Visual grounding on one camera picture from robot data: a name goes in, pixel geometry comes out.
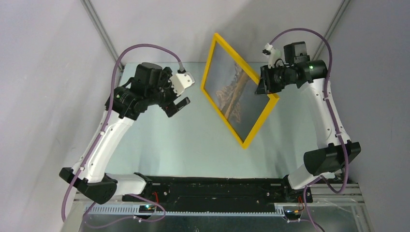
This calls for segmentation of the yellow wooden picture frame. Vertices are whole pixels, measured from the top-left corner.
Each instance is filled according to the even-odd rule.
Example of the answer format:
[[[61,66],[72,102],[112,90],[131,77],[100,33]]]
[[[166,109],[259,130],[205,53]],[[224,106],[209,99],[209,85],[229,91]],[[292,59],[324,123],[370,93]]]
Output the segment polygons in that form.
[[[238,143],[240,144],[240,146],[243,149],[246,149],[249,147],[250,143],[253,141],[254,137],[256,136],[256,134],[258,133],[258,131],[260,130],[260,128],[262,127],[262,125],[264,124],[264,122],[267,120],[269,114],[272,112],[272,110],[274,109],[274,107],[276,106],[277,102],[279,101],[279,96],[278,94],[268,94],[266,96],[269,97],[270,101],[269,103],[266,105],[265,109],[263,110],[261,116],[259,117],[259,119],[257,120],[254,128],[251,130],[250,136],[244,141],[242,142],[239,138],[239,136],[235,133],[235,131],[233,130],[233,128],[229,125],[228,121],[223,117],[222,113],[218,110],[217,106],[212,102],[212,99],[210,98],[210,96],[207,94],[207,92],[205,91],[205,78],[207,76],[207,72],[210,66],[210,62],[211,62],[211,57],[212,57],[212,53],[213,53],[213,49],[215,47],[215,44],[218,43],[220,44],[227,52],[230,56],[232,56],[232,58],[234,59],[234,61],[236,61],[241,68],[252,78],[252,80],[258,85],[259,81],[260,81],[260,76],[257,74],[257,72],[250,66],[250,64],[248,64],[229,44],[227,41],[224,40],[224,38],[219,35],[218,33],[214,33],[213,38],[212,38],[212,42],[211,42],[211,46],[208,52],[208,56],[207,56],[207,60],[206,60],[206,65],[205,65],[205,70],[204,70],[204,74],[203,74],[203,78],[202,78],[202,82],[201,82],[201,91],[203,92],[203,94],[205,95],[205,97],[207,98],[207,100],[210,102],[210,104],[212,105],[212,107],[214,108],[214,110],[217,112],[217,114],[219,115],[219,117],[222,119],[222,121],[225,123],[226,127],[230,130],[230,132],[232,133],[232,135],[234,136],[234,138],[238,141]]]

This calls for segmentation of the landscape photo print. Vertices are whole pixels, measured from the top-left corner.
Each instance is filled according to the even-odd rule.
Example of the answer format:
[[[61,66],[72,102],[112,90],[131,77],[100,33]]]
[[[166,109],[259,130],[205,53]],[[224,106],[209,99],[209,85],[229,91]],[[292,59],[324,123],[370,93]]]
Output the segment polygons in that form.
[[[256,95],[257,84],[218,43],[205,78],[205,91],[244,142],[270,99]]]

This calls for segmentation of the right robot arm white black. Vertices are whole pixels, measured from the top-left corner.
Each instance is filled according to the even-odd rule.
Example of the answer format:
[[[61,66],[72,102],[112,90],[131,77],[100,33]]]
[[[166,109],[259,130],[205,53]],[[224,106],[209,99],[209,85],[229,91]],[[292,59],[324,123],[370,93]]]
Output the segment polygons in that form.
[[[329,67],[323,60],[311,60],[305,42],[284,46],[282,55],[273,45],[266,44],[263,54],[268,63],[260,68],[257,95],[281,92],[288,85],[296,85],[307,103],[317,138],[317,149],[303,155],[303,164],[290,173],[288,185],[281,189],[282,198],[294,202],[300,189],[315,179],[339,170],[361,152],[359,142],[352,142],[338,115],[330,86]]]

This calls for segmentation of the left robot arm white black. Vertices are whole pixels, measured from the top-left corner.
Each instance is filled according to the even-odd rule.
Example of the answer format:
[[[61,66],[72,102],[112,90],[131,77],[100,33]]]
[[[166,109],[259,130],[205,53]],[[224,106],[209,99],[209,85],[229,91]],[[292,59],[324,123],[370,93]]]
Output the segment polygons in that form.
[[[141,201],[153,195],[150,182],[142,174],[109,174],[106,172],[111,156],[126,131],[131,128],[140,114],[152,105],[159,106],[168,117],[172,117],[190,103],[188,97],[175,100],[195,83],[185,69],[173,73],[169,67],[149,62],[137,65],[135,74],[113,91],[105,104],[105,111],[94,140],[73,165],[62,168],[59,176],[72,184],[84,196],[97,204],[105,204],[114,196],[134,194]]]

